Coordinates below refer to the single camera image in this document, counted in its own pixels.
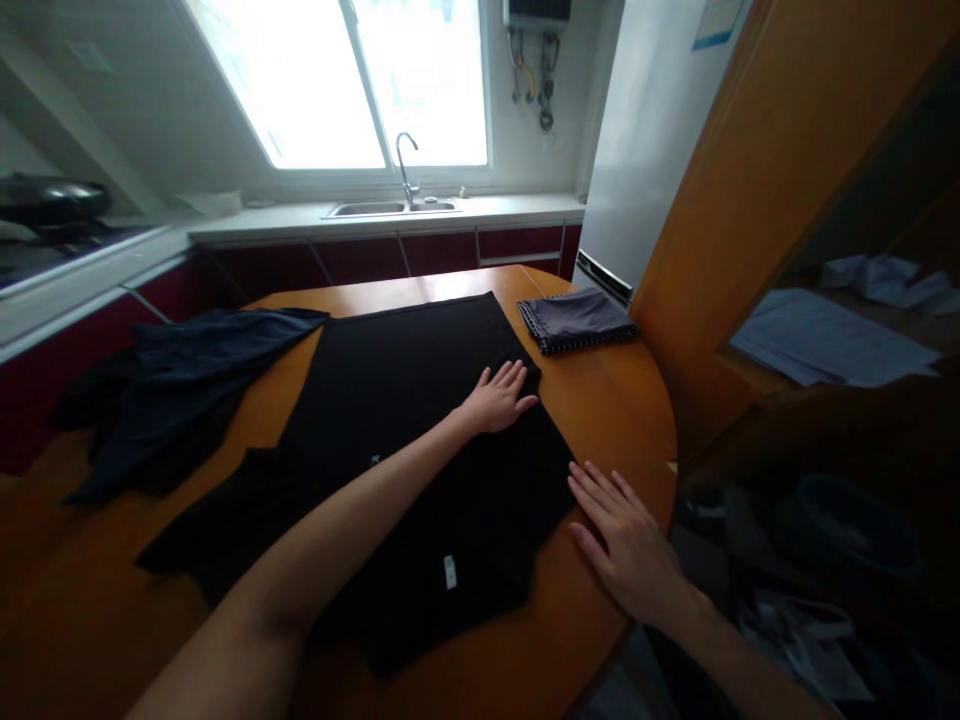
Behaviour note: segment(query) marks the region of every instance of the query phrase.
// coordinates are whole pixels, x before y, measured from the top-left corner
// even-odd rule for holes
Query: paper
[[[802,288],[772,290],[730,344],[801,385],[936,375],[940,354]]]
[[[875,700],[860,674],[837,642],[852,637],[855,628],[849,615],[825,603],[810,603],[772,590],[754,591],[756,613],[741,605],[739,624],[744,636],[777,667],[794,675],[821,699],[831,701]],[[824,622],[804,612],[814,606]]]
[[[956,301],[951,303],[955,296],[950,276],[935,272],[911,285],[919,271],[917,263],[893,255],[853,255],[825,262],[817,284],[825,288],[849,287],[864,300],[890,307],[920,308],[927,315],[957,312]]]

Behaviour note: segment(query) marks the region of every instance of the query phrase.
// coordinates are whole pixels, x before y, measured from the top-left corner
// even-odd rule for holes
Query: window frame
[[[380,144],[380,152],[383,157],[385,167],[366,168],[366,169],[300,169],[300,168],[277,168],[270,161],[270,155],[264,147],[260,134],[256,131],[250,117],[244,110],[243,103],[237,96],[233,85],[227,77],[226,71],[217,59],[216,52],[210,44],[206,33],[200,26],[197,18],[188,7],[189,0],[180,0],[177,4],[181,14],[189,21],[194,28],[207,58],[216,69],[216,74],[222,83],[222,89],[226,90],[226,95],[233,101],[233,106],[243,120],[243,127],[249,134],[258,150],[258,159],[262,163],[263,170],[269,181],[283,189],[291,190],[337,190],[339,195],[344,195],[343,199],[352,199],[350,193],[362,193],[364,191],[377,191],[392,189],[398,186],[402,180],[400,166],[393,162],[393,153],[390,151],[392,144],[396,141],[386,136],[386,130],[383,125],[383,119],[380,116],[380,108],[374,93],[373,83],[370,78],[370,72],[367,67],[366,57],[363,52],[363,44],[360,39],[356,9],[353,7],[352,0],[338,0],[340,10],[346,26],[347,35],[350,38],[350,45],[353,49],[354,60],[357,63],[357,70],[360,74],[360,81],[363,84],[364,95],[367,99],[367,105],[370,109],[373,120],[374,130],[377,135],[377,141]],[[407,168],[408,176],[416,182],[419,178],[421,182],[438,187],[451,187],[461,184],[485,184],[493,177],[494,172],[494,152],[493,152],[493,113],[492,113],[492,91],[491,91],[491,61],[490,61],[490,34],[494,31],[496,18],[491,17],[491,5],[496,4],[496,0],[491,3],[489,0],[477,0],[477,10],[479,14],[480,28],[480,65],[482,71],[483,84],[483,110],[484,110],[484,131],[487,145],[487,162],[485,165],[441,165],[427,166],[416,164],[417,153],[410,150],[404,155],[404,165]],[[423,138],[417,138],[417,142],[424,142]]]

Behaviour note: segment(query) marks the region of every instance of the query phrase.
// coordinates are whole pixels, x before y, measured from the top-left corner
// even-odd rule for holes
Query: wall outlet
[[[540,136],[540,150],[544,155],[558,155],[563,152],[566,146],[563,135],[544,133]]]

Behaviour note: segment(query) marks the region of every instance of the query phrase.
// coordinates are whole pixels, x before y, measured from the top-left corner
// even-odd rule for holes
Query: countertop
[[[97,254],[46,283],[0,301],[0,362],[95,311],[136,287],[164,263],[176,262],[191,245],[263,244],[309,237],[313,240],[370,238],[406,233],[442,233],[518,225],[581,222],[586,210],[573,194],[490,195],[457,198],[461,212],[324,220],[335,202],[279,204],[244,209],[227,218],[191,213],[108,219],[117,225],[164,225],[143,240]]]
[[[491,195],[455,198],[460,212],[336,218],[326,215],[335,202],[246,209],[239,215],[196,223],[190,236],[202,243],[229,243],[309,236],[315,240],[376,237],[396,232],[442,232],[511,224],[559,224],[582,220],[586,210],[574,195]]]

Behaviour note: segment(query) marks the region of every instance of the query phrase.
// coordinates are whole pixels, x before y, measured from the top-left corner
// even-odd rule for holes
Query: frying pan
[[[0,220],[26,225],[40,236],[89,222],[112,205],[110,190],[100,183],[23,173],[0,179]]]

